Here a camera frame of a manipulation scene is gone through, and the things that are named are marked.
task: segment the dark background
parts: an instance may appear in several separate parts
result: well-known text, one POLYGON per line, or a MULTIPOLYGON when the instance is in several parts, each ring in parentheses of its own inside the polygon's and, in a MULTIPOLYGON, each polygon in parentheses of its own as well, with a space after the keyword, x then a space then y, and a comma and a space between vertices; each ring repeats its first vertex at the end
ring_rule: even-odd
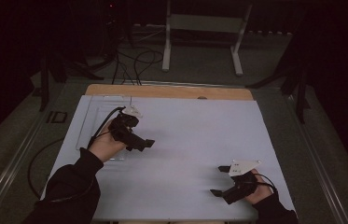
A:
MULTIPOLYGON (((215 1, 180 1, 175 12, 235 15, 238 1, 228 0, 210 10, 215 1)), ((327 112, 348 152, 348 1, 323 5, 311 1, 257 1, 247 31, 295 33, 290 52, 310 56, 308 83, 327 112), (313 43, 313 50, 307 46, 313 43)), ((40 70, 41 50, 51 44, 68 57, 81 59, 81 47, 65 1, 0 0, 0 123, 34 89, 29 77, 40 70)), ((164 24, 165 1, 129 1, 130 22, 164 24)), ((85 18, 95 20, 96 15, 85 18)))

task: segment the cable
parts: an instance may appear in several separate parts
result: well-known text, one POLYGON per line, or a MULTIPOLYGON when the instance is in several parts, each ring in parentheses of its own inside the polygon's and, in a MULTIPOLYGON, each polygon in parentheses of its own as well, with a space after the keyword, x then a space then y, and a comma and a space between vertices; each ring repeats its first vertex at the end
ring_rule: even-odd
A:
POLYGON ((114 110, 112 110, 104 119, 104 121, 101 123, 101 125, 99 126, 98 130, 95 132, 95 134, 91 137, 89 144, 87 145, 87 148, 90 148, 90 146, 92 145, 92 143, 95 141, 95 139, 98 137, 98 134, 100 133, 100 131, 103 129, 104 125, 109 121, 110 117, 112 117, 112 115, 114 113, 116 113, 117 111, 121 111, 123 110, 125 107, 117 107, 114 110))
POLYGON ((83 67, 89 71, 93 71, 93 72, 96 72, 98 70, 101 70, 105 67, 107 67, 108 65, 110 65, 111 63, 113 62, 113 60, 107 60, 107 59, 104 59, 103 62, 101 63, 96 63, 96 64, 93 64, 93 65, 89 65, 89 66, 84 66, 83 67))
POLYGON ((147 36, 142 37, 142 38, 140 38, 140 39, 134 40, 133 42, 140 42, 140 41, 142 41, 142 40, 145 40, 145 39, 150 38, 150 37, 153 36, 153 35, 157 35, 157 34, 163 32, 163 31, 165 31, 165 28, 164 28, 164 29, 161 29, 161 30, 159 30, 159 31, 157 31, 157 32, 155 32, 155 33, 153 33, 153 34, 151 34, 151 35, 147 35, 147 36))
POLYGON ((132 80, 130 74, 128 74, 128 72, 127 72, 127 66, 126 66, 124 63, 119 63, 119 64, 120 64, 121 68, 123 69, 123 74, 122 74, 122 75, 123 75, 123 81, 122 81, 121 85, 122 85, 122 84, 125 82, 125 80, 126 80, 126 78, 125 78, 124 75, 127 75, 127 77, 130 79, 131 83, 132 83, 133 85, 135 85, 135 83, 133 83, 133 80, 132 80))
POLYGON ((102 136, 102 135, 104 135, 104 134, 107 134, 107 133, 110 133, 110 131, 109 132, 106 132, 106 133, 100 133, 100 134, 98 134, 98 136, 96 137, 96 138, 99 138, 100 136, 102 136))
POLYGON ((272 184, 273 187, 275 187, 275 185, 272 183, 272 181, 268 177, 266 177, 265 175, 261 175, 261 174, 254 174, 254 175, 263 176, 264 178, 266 178, 272 184))
POLYGON ((115 84, 117 74, 118 74, 118 51, 116 51, 116 68, 115 68, 115 73, 113 74, 113 78, 112 78, 112 85, 115 84))
POLYGON ((34 185, 32 184, 32 181, 31 181, 31 170, 32 170, 32 166, 34 164, 34 161, 35 159, 37 158, 37 156, 39 156, 39 154, 44 151, 46 148, 48 147, 51 147, 52 145, 56 144, 56 143, 59 143, 61 141, 63 141, 64 138, 60 138, 60 139, 57 139, 49 144, 47 144, 46 146, 40 148, 37 153, 32 157, 29 165, 28 165, 28 171, 27 171, 27 178, 28 178, 28 185, 29 187, 31 188, 31 191, 34 193, 34 195, 40 199, 41 195, 37 192, 37 190, 35 189, 34 185))
POLYGON ((142 86, 140 75, 142 73, 144 73, 147 70, 147 68, 149 68, 153 63, 160 63, 160 62, 162 62, 163 55, 162 55, 161 52, 158 52, 156 50, 153 50, 153 49, 150 49, 150 48, 146 48, 146 47, 138 47, 136 49, 147 49, 147 51, 139 53, 135 58, 133 58, 132 56, 129 56, 129 55, 125 54, 125 53, 122 53, 120 51, 118 51, 118 54, 121 54, 121 55, 123 55, 123 56, 125 56, 127 58, 130 58, 130 59, 133 59, 133 70, 134 70, 134 73, 135 73, 136 83, 138 85, 142 86), (143 60, 139 59, 142 55, 147 54, 147 53, 153 53, 153 59, 151 61, 147 62, 147 61, 143 61, 143 60), (156 54, 160 55, 160 58, 158 60, 156 60, 156 54), (147 67, 145 67, 141 72, 138 72, 138 70, 136 68, 136 65, 138 63, 147 63, 147 67))

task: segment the white table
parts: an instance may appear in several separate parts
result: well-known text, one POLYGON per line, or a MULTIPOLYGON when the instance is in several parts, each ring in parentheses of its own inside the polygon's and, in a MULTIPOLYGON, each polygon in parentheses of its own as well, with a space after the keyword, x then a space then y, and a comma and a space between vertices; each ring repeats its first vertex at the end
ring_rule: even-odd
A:
MULTIPOLYGON (((205 95, 200 89, 192 90, 205 95)), ((81 98, 52 173, 78 159, 85 118, 101 108, 92 109, 91 99, 98 97, 81 98)), ((102 195, 94 219, 255 220, 249 203, 227 205, 209 191, 233 186, 217 167, 237 159, 262 161, 258 170, 274 182, 283 205, 294 209, 257 102, 133 97, 132 104, 144 114, 134 132, 156 143, 143 152, 127 152, 124 161, 105 164, 97 174, 102 195)))

